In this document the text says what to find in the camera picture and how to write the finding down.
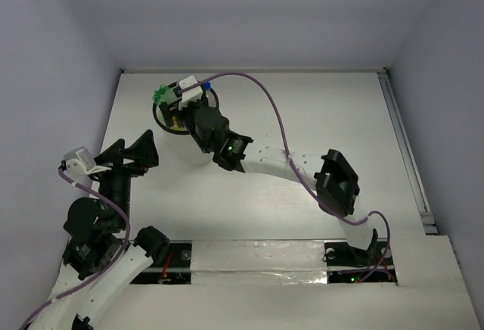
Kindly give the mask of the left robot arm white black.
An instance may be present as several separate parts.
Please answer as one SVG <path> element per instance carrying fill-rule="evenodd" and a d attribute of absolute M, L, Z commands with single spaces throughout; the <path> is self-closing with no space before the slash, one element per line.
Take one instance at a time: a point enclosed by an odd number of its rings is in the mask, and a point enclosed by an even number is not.
<path fill-rule="evenodd" d="M 158 164 L 151 130 L 129 147 L 118 139 L 97 157 L 85 147 L 64 155 L 59 176 L 87 195 L 69 207 L 57 280 L 22 329 L 97 329 L 132 280 L 166 260 L 169 239 L 153 226 L 129 238 L 131 181 Z"/>

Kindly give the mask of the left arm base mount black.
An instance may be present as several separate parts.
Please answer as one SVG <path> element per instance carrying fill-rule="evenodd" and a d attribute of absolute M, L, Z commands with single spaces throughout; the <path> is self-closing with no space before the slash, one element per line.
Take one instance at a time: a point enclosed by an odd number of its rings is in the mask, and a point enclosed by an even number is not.
<path fill-rule="evenodd" d="M 166 259 L 144 269 L 131 281 L 131 285 L 189 285 L 191 256 L 191 241 L 172 242 Z"/>

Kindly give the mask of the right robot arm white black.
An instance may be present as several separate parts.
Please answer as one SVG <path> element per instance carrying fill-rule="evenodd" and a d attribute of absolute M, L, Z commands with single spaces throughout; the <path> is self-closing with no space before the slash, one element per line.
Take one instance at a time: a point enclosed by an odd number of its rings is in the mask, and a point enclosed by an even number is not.
<path fill-rule="evenodd" d="M 355 206 L 360 193 L 358 175 L 333 149 L 323 155 L 297 154 L 256 143 L 231 130 L 228 118 L 211 105 L 209 84 L 193 76 L 160 86 L 153 93 L 153 115 L 166 132 L 190 136 L 198 149 L 227 171 L 257 173 L 298 182 L 316 197 L 318 206 L 335 216 L 348 244 L 349 257 L 368 262 L 376 253 L 377 232 Z"/>

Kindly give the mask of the green plastic bottle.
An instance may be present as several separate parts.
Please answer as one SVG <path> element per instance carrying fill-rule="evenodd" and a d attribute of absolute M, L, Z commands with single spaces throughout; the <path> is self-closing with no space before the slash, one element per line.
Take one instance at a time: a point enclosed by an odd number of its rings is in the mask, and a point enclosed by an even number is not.
<path fill-rule="evenodd" d="M 180 88 L 176 83 L 169 86 L 160 85 L 160 87 L 155 90 L 152 95 L 153 103 L 156 105 L 160 105 L 162 103 L 172 104 L 173 102 L 179 100 L 179 90 Z"/>

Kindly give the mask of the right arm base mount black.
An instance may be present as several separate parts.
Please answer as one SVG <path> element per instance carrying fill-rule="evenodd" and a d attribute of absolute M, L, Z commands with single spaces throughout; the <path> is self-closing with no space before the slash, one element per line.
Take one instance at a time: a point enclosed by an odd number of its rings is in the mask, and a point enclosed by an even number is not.
<path fill-rule="evenodd" d="M 344 241 L 325 242 L 322 261 L 327 267 L 327 283 L 396 284 L 397 275 L 391 250 L 386 245 L 386 240 L 380 240 L 376 230 L 366 251 L 350 247 Z"/>

